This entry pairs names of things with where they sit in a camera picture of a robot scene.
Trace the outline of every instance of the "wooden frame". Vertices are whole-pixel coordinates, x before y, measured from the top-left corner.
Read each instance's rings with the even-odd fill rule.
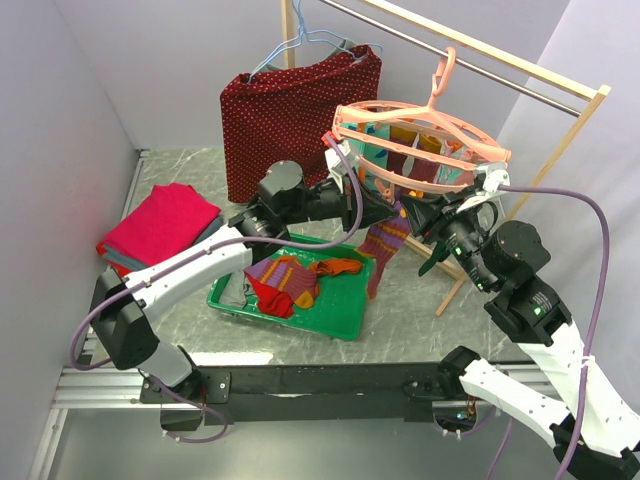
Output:
[[[384,11],[385,13],[389,13],[394,15],[400,19],[406,20],[408,22],[413,23],[425,30],[436,34],[440,37],[446,38],[452,42],[457,43],[465,48],[469,48],[474,50],[486,57],[489,57],[497,62],[500,62],[504,65],[507,65],[515,70],[526,73],[527,75],[536,78],[548,85],[551,85],[563,92],[567,92],[576,98],[581,100],[586,100],[588,103],[586,107],[582,110],[580,115],[576,118],[575,122],[571,125],[567,133],[560,140],[558,145],[554,148],[553,152],[547,159],[547,161],[542,165],[542,167],[538,170],[533,180],[529,185],[536,186],[539,185],[542,180],[547,176],[551,168],[555,165],[555,163],[560,159],[564,151],[574,140],[578,132],[582,129],[582,127],[589,121],[591,116],[596,112],[600,104],[607,97],[609,92],[611,91],[611,87],[608,85],[602,85],[600,88],[593,89],[584,84],[581,84],[575,80],[567,78],[563,75],[555,73],[551,70],[548,70],[544,67],[536,65],[535,63],[529,62],[523,58],[517,57],[511,53],[505,52],[499,48],[496,48],[492,45],[484,43],[480,40],[477,40],[473,37],[465,35],[464,33],[453,30],[452,28],[441,25],[433,20],[425,18],[417,13],[411,12],[405,8],[399,7],[387,0],[360,0],[363,3],[366,3],[370,6],[373,6],[379,10]],[[282,21],[283,21],[283,32],[286,33],[285,39],[291,38],[293,34],[290,34],[293,31],[293,27],[291,30],[286,30],[284,25],[288,22],[293,22],[292,15],[293,9],[291,8],[291,2],[289,0],[281,0],[282,2]],[[516,204],[509,210],[507,213],[505,220],[510,220],[516,216],[516,214],[520,211],[522,206],[525,204],[527,199],[529,198],[529,194],[523,194],[520,196]],[[418,242],[414,238],[407,238],[405,242],[407,247],[411,250],[424,255],[431,256],[431,249]],[[442,263],[438,263],[437,266],[443,270],[448,275],[451,275],[455,279],[455,283],[442,304],[436,310],[436,316],[442,314],[444,309],[447,307],[449,302],[453,299],[456,292],[460,289],[462,284],[465,282],[467,275],[464,270],[456,264],[452,262],[445,261]]]

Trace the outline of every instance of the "fabric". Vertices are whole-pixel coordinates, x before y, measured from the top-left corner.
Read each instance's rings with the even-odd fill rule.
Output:
[[[396,202],[394,207],[398,211],[402,209],[400,202]],[[367,230],[367,236],[356,252],[365,257],[375,258],[376,261],[375,271],[367,284],[367,295],[370,299],[376,297],[387,262],[400,249],[410,231],[409,220],[400,215],[392,220],[376,223]]]
[[[145,265],[144,263],[139,262],[135,258],[122,255],[120,252],[111,248],[108,245],[105,245],[104,249],[105,249],[105,253],[103,257],[105,260],[122,265],[123,267],[131,270],[132,272],[137,272],[140,270],[144,270],[145,268],[148,268],[148,265]]]
[[[407,147],[414,147],[424,152],[435,153],[440,155],[442,143],[435,137],[407,130],[401,127],[392,126],[390,129],[390,140]],[[438,164],[427,160],[413,158],[413,165],[408,173],[405,172],[408,158],[405,154],[399,152],[389,152],[387,158],[387,170],[397,175],[404,175],[413,180],[427,181],[434,183],[434,178],[438,172]],[[401,193],[407,193],[404,188],[399,189]]]
[[[96,245],[96,251],[98,252],[98,254],[104,258],[107,263],[109,265],[111,265],[113,267],[113,269],[118,273],[118,275],[120,275],[121,277],[125,277],[126,275],[129,275],[133,270],[129,269],[127,267],[124,267],[122,265],[120,265],[116,259],[114,259],[113,257],[107,258],[107,250],[105,249],[105,245],[103,242],[98,243],[98,245]]]
[[[220,94],[229,200],[248,202],[267,169],[295,160],[308,186],[327,176],[322,136],[338,105],[377,98],[382,61],[366,45],[309,67],[234,78]]]
[[[140,206],[105,236],[104,244],[153,266],[192,245],[219,213],[189,185],[155,185]]]
[[[362,270],[362,262],[351,258],[330,258],[312,263],[309,265],[309,270],[316,272],[318,276],[335,277],[341,273],[359,273]]]
[[[349,130],[357,130],[358,125],[355,123],[343,123],[343,127]],[[365,125],[364,133],[371,135],[372,137],[381,138],[383,140],[389,140],[389,131],[391,126],[386,123],[369,122]],[[382,168],[387,168],[387,155],[386,149],[381,148],[371,143],[364,143],[359,140],[349,139],[349,145],[352,149],[357,151],[360,155],[366,158],[368,161]],[[365,186],[371,191],[376,191],[375,186],[376,177],[370,173],[365,172]]]
[[[227,285],[222,291],[222,295],[220,295],[220,303],[240,308],[244,308],[247,305],[244,272],[233,272],[231,274]]]
[[[198,238],[196,238],[196,241],[193,242],[193,244],[197,244],[200,243],[201,241],[209,238],[211,235],[213,235],[214,233],[216,233],[218,230],[220,230],[220,227],[222,227],[222,225],[224,225],[224,218],[222,215],[218,215],[215,220],[213,222],[211,222],[209,224],[209,226],[207,228],[205,228],[202,233],[200,233],[200,235],[198,235]]]
[[[263,285],[251,275],[247,275],[247,278],[256,292],[257,307],[262,313],[279,318],[289,318],[293,315],[293,300],[289,294],[269,285]]]
[[[320,293],[318,276],[307,270],[290,255],[267,258],[245,269],[245,272],[264,285],[288,293],[296,306],[311,308]]]

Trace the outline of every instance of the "plastic tray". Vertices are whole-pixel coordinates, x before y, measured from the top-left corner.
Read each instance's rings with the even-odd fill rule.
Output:
[[[291,235],[291,240],[309,244],[326,242],[326,240],[295,234]],[[336,277],[319,277],[320,294],[313,307],[305,310],[294,305],[294,314],[289,318],[273,317],[260,312],[256,306],[258,298],[255,295],[248,297],[248,303],[244,308],[221,304],[220,296],[229,283],[231,275],[222,277],[213,283],[207,299],[209,306],[242,317],[275,322],[287,327],[323,333],[344,340],[355,340],[360,334],[364,309],[367,304],[366,287],[371,275],[372,259],[362,257],[356,253],[355,247],[350,245],[339,245],[327,250],[315,251],[283,247],[272,255],[272,258],[277,258],[280,255],[295,255],[305,267],[313,262],[328,258],[353,258],[360,260],[363,266],[362,270],[355,275],[342,274]]]

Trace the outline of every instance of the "marble surface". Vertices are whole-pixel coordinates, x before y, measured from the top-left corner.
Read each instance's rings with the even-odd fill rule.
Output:
[[[227,200],[221,149],[149,152],[130,208],[138,206],[153,185],[171,182],[192,185],[218,205],[227,218],[242,208]],[[327,240],[343,235],[337,220],[292,226],[290,230]],[[349,243],[357,245],[363,238],[364,231],[360,231]],[[212,309],[206,303],[210,286],[176,304],[154,327],[160,337],[196,355],[199,363],[439,361],[458,345],[490,360],[526,358],[489,320],[482,308],[487,295],[477,292],[469,282],[443,315],[435,317],[436,308],[454,281],[437,268],[419,278],[417,271],[423,261],[406,247],[395,255],[384,272],[378,296],[367,306],[360,336],[352,342]]]

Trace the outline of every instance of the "red polka dot cloth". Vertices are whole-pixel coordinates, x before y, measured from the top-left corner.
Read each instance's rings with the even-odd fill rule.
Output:
[[[382,61],[370,47],[309,67],[238,75],[220,94],[229,200],[246,203],[267,169],[300,164],[308,186],[327,177],[322,136],[338,105],[375,100]]]

